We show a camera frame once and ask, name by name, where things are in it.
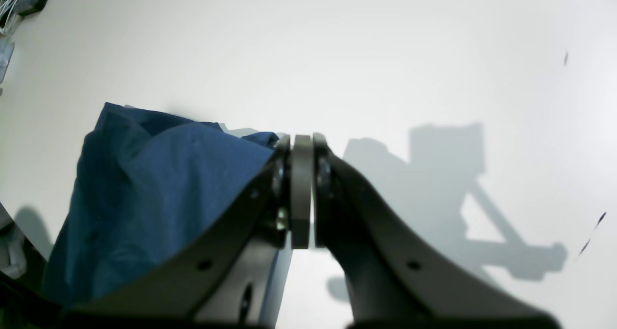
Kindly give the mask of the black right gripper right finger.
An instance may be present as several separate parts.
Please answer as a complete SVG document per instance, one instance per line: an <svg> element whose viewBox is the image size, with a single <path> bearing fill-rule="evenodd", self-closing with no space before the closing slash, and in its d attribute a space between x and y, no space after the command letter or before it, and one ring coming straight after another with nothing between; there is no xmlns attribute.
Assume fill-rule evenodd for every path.
<svg viewBox="0 0 617 329"><path fill-rule="evenodd" d="M315 133L315 243L345 272L353 329L558 329L423 241Z"/></svg>

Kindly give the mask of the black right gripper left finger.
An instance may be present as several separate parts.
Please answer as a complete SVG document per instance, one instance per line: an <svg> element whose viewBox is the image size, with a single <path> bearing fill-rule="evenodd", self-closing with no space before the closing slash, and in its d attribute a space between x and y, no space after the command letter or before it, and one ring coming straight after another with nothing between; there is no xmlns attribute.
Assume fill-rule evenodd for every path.
<svg viewBox="0 0 617 329"><path fill-rule="evenodd" d="M278 252L310 244L311 137L281 140L223 216L134 283L69 312L60 329L257 329Z"/></svg>

